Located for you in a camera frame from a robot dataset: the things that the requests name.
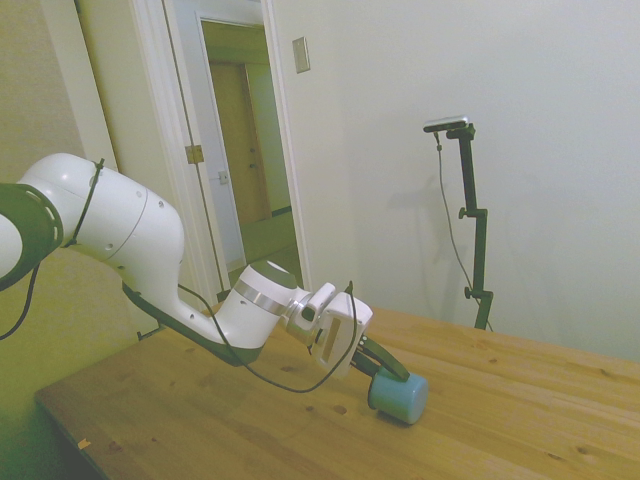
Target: door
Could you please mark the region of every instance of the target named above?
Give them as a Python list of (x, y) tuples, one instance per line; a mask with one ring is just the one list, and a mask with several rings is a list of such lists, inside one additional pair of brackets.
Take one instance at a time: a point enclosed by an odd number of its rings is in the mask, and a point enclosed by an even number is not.
[(271, 217), (244, 64), (212, 64), (211, 77), (240, 225)]
[[(153, 0), (136, 0), (137, 2), (150, 2), (154, 4)], [(264, 125), (264, 96), (259, 95), (254, 88), (255, 69), (247, 68), (249, 73), (249, 84), (251, 85), (251, 98), (254, 100), (254, 111), (257, 113), (257, 117), (254, 122), (257, 125), (259, 133), (259, 147), (254, 148), (256, 152), (250, 153), (262, 153), (264, 158), (262, 159), (265, 169), (258, 168), (260, 158), (257, 157), (256, 161), (250, 162), (249, 165), (256, 165), (254, 174), (258, 174), (258, 178), (262, 182), (262, 186), (252, 187), (248, 190), (253, 192), (261, 192), (265, 195), (266, 190), (268, 202), (263, 202), (263, 208), (273, 209), (273, 218), (267, 221), (252, 222), (243, 225), (241, 231), (240, 221), (238, 219), (238, 212), (236, 208), (236, 199), (234, 198), (234, 192), (231, 188), (231, 184), (228, 181), (229, 177), (233, 179), (233, 174), (229, 174), (230, 165), (227, 160), (227, 152), (225, 151), (226, 139), (223, 138), (223, 131), (219, 117), (219, 108), (217, 102), (219, 100), (224, 101), (224, 96), (217, 95), (214, 90), (214, 82), (212, 79), (212, 72), (210, 68), (210, 62), (214, 63), (236, 63), (236, 64), (260, 64), (265, 65), (269, 69), (269, 54), (267, 50), (267, 40), (264, 34), (263, 17), (262, 17), (262, 5), (257, 1), (238, 1), (238, 0), (162, 0), (162, 3), (166, 5), (166, 16), (171, 29), (174, 32), (173, 43), (175, 44), (176, 60), (181, 66), (184, 67), (180, 71), (180, 77), (184, 80), (184, 84), (189, 88), (184, 90), (184, 100), (187, 106), (191, 106), (195, 112), (195, 117), (191, 117), (194, 123), (197, 123), (195, 131), (199, 131), (197, 142), (202, 145), (202, 153), (204, 157), (204, 165), (206, 165), (206, 175), (208, 175), (209, 192), (213, 199), (213, 205), (215, 208), (215, 216), (217, 224), (219, 226), (219, 232), (222, 238), (222, 247), (224, 250), (224, 257), (226, 260), (226, 267), (229, 272), (238, 272), (247, 263), (246, 251), (251, 251), (250, 248), (245, 248), (245, 235), (243, 231), (246, 227), (263, 226), (264, 224), (273, 225), (273, 219), (276, 220), (276, 224), (279, 224), (283, 218), (288, 220), (288, 230), (293, 233), (293, 247), (300, 253), (299, 259), (296, 253), (296, 263), (298, 269), (301, 270), (299, 277), (308, 285), (307, 265), (308, 260), (306, 258), (306, 242), (304, 239), (304, 229), (302, 228), (302, 213), (298, 207), (298, 192), (295, 183), (295, 174), (292, 172), (293, 165), (286, 163), (291, 159), (291, 145), (288, 142), (288, 120), (285, 118), (285, 123), (282, 123), (282, 128), (275, 127), (275, 135), (268, 135), (269, 138), (280, 136), (284, 141), (280, 143), (278, 150), (279, 163), (277, 167), (278, 173), (274, 176), (274, 164), (275, 158), (278, 155), (274, 154), (275, 147), (273, 142), (269, 141), (267, 144), (263, 142), (265, 135), (263, 134)], [(209, 40), (205, 35), (205, 30), (209, 30), (207, 26), (211, 24), (226, 25), (227, 27), (236, 27), (234, 33), (232, 33), (232, 41), (222, 40), (222, 44), (217, 44), (217, 54), (223, 58), (211, 58), (209, 56)], [(262, 36), (261, 43), (264, 45), (263, 52), (256, 52), (254, 48), (255, 43), (258, 40), (258, 35), (251, 35), (252, 40), (238, 38), (235, 34), (239, 33), (237, 29), (246, 32), (259, 32)], [(248, 55), (248, 58), (237, 59), (236, 53), (242, 53)], [(277, 62), (278, 66), (274, 66), (274, 71), (279, 72), (281, 62)], [(275, 77), (271, 84), (272, 89), (272, 102), (275, 103), (274, 97), (282, 93), (282, 85)], [(281, 115), (281, 111), (273, 105), (271, 110), (275, 114), (275, 119), (278, 120)], [(286, 146), (286, 153), (283, 154), (283, 149)], [(266, 177), (267, 185), (264, 186), (264, 178)], [(286, 187), (287, 199), (283, 200), (284, 195), (276, 195), (272, 193), (276, 188)], [(271, 215), (271, 212), (263, 213), (263, 218)], [(282, 232), (283, 228), (277, 228), (279, 232)], [(258, 239), (256, 243), (259, 246), (264, 246), (268, 243), (266, 235), (255, 236)]]
[(200, 142), (195, 122), (188, 128), (195, 115), (187, 112), (188, 83), (179, 83), (180, 50), (167, 24), (173, 17), (157, 0), (76, 4), (119, 168), (178, 210), (180, 281), (213, 302), (229, 282), (208, 182), (200, 181), (205, 169), (187, 163), (185, 146)]

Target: light switch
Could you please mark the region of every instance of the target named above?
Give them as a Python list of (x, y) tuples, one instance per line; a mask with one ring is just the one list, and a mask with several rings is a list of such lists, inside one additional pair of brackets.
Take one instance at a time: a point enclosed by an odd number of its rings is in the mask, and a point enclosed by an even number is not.
[(296, 61), (296, 72), (302, 73), (311, 70), (307, 39), (305, 37), (300, 37), (293, 41), (293, 58)]

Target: black cable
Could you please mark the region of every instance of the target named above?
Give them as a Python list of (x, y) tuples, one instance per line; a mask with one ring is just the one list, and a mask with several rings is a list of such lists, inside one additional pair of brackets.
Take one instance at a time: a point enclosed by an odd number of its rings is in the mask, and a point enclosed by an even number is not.
[[(464, 268), (464, 264), (460, 259), (460, 254), (458, 253), (458, 247), (456, 246), (456, 241), (453, 237), (453, 228), (451, 226), (451, 214), (449, 213), (449, 205), (447, 203), (447, 197), (444, 194), (444, 184), (442, 182), (442, 145), (440, 144), (440, 137), (438, 136), (438, 132), (433, 132), (434, 137), (436, 137), (436, 143), (438, 145), (438, 167), (439, 167), (439, 176), (440, 176), (440, 192), (442, 192), (442, 201), (444, 202), (444, 209), (447, 212), (447, 223), (449, 225), (449, 238), (451, 239), (451, 245), (453, 245), (453, 251), (456, 254), (456, 259), (458, 260), (458, 264), (464, 273), (465, 278), (467, 279), (467, 285), (469, 286), (469, 290), (473, 290), (473, 286), (471, 285), (471, 280), (469, 278), (469, 274), (467, 273), (467, 269)], [(474, 300), (480, 306), (480, 300), (474, 297)], [(489, 330), (493, 332), (493, 327), (489, 320), (487, 319), (487, 325), (489, 326)]]
[(260, 380), (263, 380), (263, 381), (267, 382), (268, 384), (273, 385), (274, 387), (281, 388), (281, 389), (286, 390), (288, 392), (309, 393), (309, 392), (312, 392), (313, 390), (315, 390), (316, 388), (318, 388), (320, 385), (322, 385), (324, 382), (326, 382), (331, 375), (333, 375), (333, 372), (335, 372), (336, 369), (342, 364), (344, 359), (347, 358), (347, 355), (349, 355), (349, 352), (351, 351), (351, 348), (353, 347), (353, 344), (356, 342), (356, 336), (357, 336), (357, 333), (358, 333), (358, 328), (357, 328), (358, 319), (357, 319), (357, 315), (356, 315), (356, 302), (355, 302), (355, 300), (353, 298), (353, 282), (349, 282), (349, 286), (345, 290), (345, 293), (349, 294), (349, 298), (351, 299), (351, 307), (353, 308), (353, 335), (351, 337), (351, 343), (349, 343), (349, 346), (345, 350), (344, 354), (342, 354), (342, 357), (340, 357), (340, 360), (338, 360), (338, 362), (333, 366), (333, 368), (331, 370), (329, 370), (329, 373), (327, 373), (318, 383), (316, 383), (312, 387), (302, 388), (302, 389), (288, 387), (287, 385), (283, 385), (281, 383), (275, 382), (275, 381), (265, 377), (264, 375), (262, 375), (261, 373), (256, 372), (253, 368), (251, 368), (249, 365), (247, 365), (244, 362), (244, 360), (242, 358), (240, 358), (240, 356), (235, 352), (235, 350), (233, 349), (233, 347), (231, 346), (231, 344), (227, 340), (227, 337), (225, 337), (224, 333), (222, 332), (222, 329), (220, 328), (220, 324), (218, 324), (218, 320), (216, 319), (216, 316), (213, 313), (213, 309), (207, 303), (207, 301), (201, 295), (199, 295), (198, 293), (194, 292), (193, 290), (188, 289), (187, 287), (185, 287), (183, 285), (178, 284), (178, 287), (181, 288), (182, 290), (184, 290), (185, 292), (190, 293), (191, 295), (196, 297), (198, 300), (200, 300), (207, 307), (207, 310), (209, 311), (209, 314), (211, 315), (211, 318), (213, 319), (213, 322), (215, 323), (216, 328), (218, 329), (218, 334), (220, 334), (220, 337), (222, 338), (222, 341), (229, 348), (229, 351), (231, 352), (233, 357), (238, 362), (240, 362), (240, 364), (243, 367), (245, 367), (247, 370), (249, 370), (253, 375), (258, 377)]
[(29, 289), (27, 290), (27, 298), (24, 302), (22, 315), (20, 315), (20, 318), (18, 319), (18, 321), (16, 322), (16, 324), (13, 326), (11, 330), (9, 330), (4, 335), (0, 335), (0, 340), (4, 340), (5, 338), (13, 335), (16, 332), (16, 330), (20, 328), (20, 325), (22, 325), (22, 322), (24, 322), (24, 319), (27, 318), (27, 313), (29, 313), (29, 307), (31, 306), (31, 298), (33, 297), (33, 287), (35, 287), (36, 285), (36, 275), (38, 274), (39, 268), (40, 268), (40, 264), (38, 263), (38, 265), (36, 265), (33, 271), (31, 272), (31, 280), (29, 280)]
[(82, 209), (82, 213), (80, 214), (80, 219), (78, 220), (78, 224), (76, 225), (76, 229), (73, 232), (73, 236), (71, 239), (62, 247), (68, 248), (76, 245), (78, 243), (77, 237), (80, 233), (80, 227), (82, 227), (82, 222), (84, 222), (84, 217), (87, 215), (87, 211), (89, 210), (89, 205), (91, 204), (91, 199), (93, 198), (93, 192), (96, 190), (96, 186), (98, 185), (98, 180), (100, 179), (100, 170), (104, 168), (104, 158), (100, 160), (100, 163), (96, 163), (96, 175), (94, 177), (93, 182), (91, 182), (91, 188), (89, 189), (89, 195), (87, 195), (87, 200), (84, 203), (84, 208)]

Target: doorway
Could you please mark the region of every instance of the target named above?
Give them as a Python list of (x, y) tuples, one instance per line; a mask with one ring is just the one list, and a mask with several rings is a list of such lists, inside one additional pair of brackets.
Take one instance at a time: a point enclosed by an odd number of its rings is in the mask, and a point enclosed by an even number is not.
[[(227, 171), (247, 264), (302, 272), (264, 28), (202, 21)], [(233, 285), (244, 267), (231, 270)]]

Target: wooden table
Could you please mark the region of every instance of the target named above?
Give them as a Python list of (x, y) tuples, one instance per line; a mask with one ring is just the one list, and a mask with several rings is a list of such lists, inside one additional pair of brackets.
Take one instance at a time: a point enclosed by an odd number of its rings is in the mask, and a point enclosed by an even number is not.
[[(37, 399), (109, 479), (640, 479), (640, 364), (380, 309), (369, 333), (429, 380), (414, 426), (354, 369), (292, 394), (171, 330)], [(280, 330), (254, 365), (322, 375)]]

